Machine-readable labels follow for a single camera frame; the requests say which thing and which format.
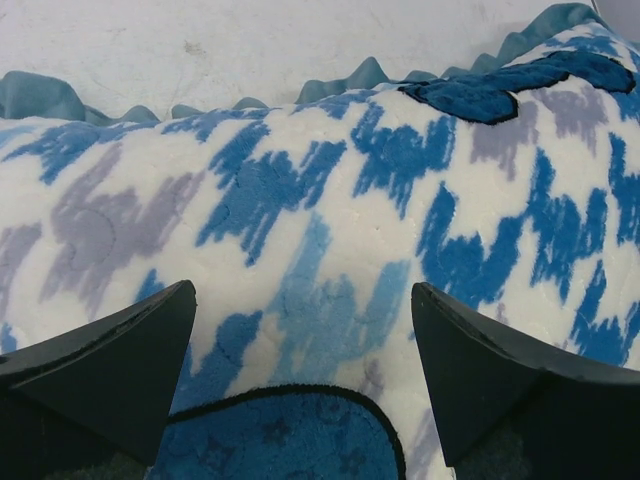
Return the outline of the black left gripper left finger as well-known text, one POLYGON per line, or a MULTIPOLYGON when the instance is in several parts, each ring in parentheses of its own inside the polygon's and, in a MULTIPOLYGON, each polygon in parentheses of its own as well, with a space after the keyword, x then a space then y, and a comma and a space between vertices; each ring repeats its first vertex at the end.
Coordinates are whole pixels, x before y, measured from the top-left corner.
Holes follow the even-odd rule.
POLYGON ((1 357, 1 463, 154 464, 189 344, 196 291, 179 281, 1 357))

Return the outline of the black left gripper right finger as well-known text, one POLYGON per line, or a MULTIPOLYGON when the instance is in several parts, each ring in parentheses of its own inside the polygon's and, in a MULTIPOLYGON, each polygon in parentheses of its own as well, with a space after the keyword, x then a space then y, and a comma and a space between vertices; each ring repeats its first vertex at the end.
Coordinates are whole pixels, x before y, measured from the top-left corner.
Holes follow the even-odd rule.
POLYGON ((428 283, 416 341, 451 468, 636 468, 639 374, 544 343, 428 283))

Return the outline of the blue white plush pillowcase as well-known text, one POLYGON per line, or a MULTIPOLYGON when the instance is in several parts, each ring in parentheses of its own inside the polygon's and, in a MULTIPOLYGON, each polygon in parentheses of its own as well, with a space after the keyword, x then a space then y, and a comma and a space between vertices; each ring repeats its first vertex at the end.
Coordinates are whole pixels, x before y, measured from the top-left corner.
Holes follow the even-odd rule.
POLYGON ((157 457, 5 479, 635 479, 446 465, 428 283, 639 374, 639 48, 558 5, 448 77, 99 125, 1 116, 1 357, 179 282, 196 312, 157 457))

